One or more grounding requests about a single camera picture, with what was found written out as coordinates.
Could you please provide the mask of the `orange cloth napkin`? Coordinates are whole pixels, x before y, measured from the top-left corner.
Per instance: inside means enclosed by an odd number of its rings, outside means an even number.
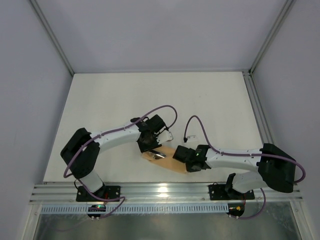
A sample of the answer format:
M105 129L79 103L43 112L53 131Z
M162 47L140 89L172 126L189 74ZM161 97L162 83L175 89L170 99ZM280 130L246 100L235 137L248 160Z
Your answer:
M174 148L168 147L168 146L161 146L153 150L165 154L166 157L161 159L150 159L146 156L146 152L142 153L141 157L149 161L150 163L157 165L159 167L162 167L164 169L167 169L176 173L180 173L180 174L187 173L186 165L173 158L174 153L176 151Z

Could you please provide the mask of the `pink handled utensil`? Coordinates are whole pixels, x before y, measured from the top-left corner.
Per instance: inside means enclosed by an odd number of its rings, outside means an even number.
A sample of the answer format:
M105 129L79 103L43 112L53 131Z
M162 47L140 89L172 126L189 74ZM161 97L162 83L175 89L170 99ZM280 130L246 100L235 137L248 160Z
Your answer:
M150 151L148 151L148 152L154 153L154 154L159 154L159 155L162 156L162 159L167 157L164 153L161 153L161 152L156 151L156 150L150 150Z

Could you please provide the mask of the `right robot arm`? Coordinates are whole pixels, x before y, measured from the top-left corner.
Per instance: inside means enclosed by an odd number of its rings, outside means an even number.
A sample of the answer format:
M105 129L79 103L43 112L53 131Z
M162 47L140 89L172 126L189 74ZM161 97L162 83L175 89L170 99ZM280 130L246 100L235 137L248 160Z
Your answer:
M240 200L251 190L266 187L280 193L294 190L295 160L271 143L241 153L214 151L204 144L196 149L179 145L173 159L183 163L188 173L217 168L245 170L229 174L222 185L230 200Z

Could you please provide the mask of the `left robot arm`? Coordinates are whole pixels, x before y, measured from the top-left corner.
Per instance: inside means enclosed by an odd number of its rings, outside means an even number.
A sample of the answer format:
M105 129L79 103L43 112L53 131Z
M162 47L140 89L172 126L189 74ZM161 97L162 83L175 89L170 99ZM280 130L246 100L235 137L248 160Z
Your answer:
M135 117L124 126L105 132L89 132L84 127L78 129L61 150L60 156L90 197L106 199L107 187L95 171L99 154L134 142L138 144L140 152L145 153L171 140L173 135L170 128L159 115L142 119Z

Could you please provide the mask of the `silver fork pink handle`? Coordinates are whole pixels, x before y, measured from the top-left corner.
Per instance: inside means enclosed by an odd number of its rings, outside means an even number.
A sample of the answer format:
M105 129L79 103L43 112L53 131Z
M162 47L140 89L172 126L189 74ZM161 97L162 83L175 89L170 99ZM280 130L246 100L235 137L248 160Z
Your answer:
M163 158L161 155L156 154L156 153L152 153L152 152L146 152L146 156L150 159L153 159L153 160L159 160L159 159Z

